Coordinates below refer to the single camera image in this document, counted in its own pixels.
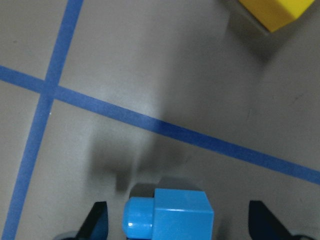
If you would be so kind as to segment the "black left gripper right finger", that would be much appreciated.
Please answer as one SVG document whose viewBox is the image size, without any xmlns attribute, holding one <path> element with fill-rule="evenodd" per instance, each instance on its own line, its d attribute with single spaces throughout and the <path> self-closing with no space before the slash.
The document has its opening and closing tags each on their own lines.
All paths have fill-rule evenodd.
<svg viewBox="0 0 320 240">
<path fill-rule="evenodd" d="M 291 240 L 292 234 L 260 200 L 251 200 L 248 231 L 252 240 Z"/>
</svg>

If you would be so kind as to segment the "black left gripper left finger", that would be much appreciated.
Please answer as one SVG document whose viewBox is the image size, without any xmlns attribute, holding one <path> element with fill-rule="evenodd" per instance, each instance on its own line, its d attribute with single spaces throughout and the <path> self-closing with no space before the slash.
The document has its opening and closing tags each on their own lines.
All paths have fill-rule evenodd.
<svg viewBox="0 0 320 240">
<path fill-rule="evenodd" d="M 108 233 L 108 206 L 106 201 L 100 201 L 94 203 L 74 239 L 106 240 Z"/>
</svg>

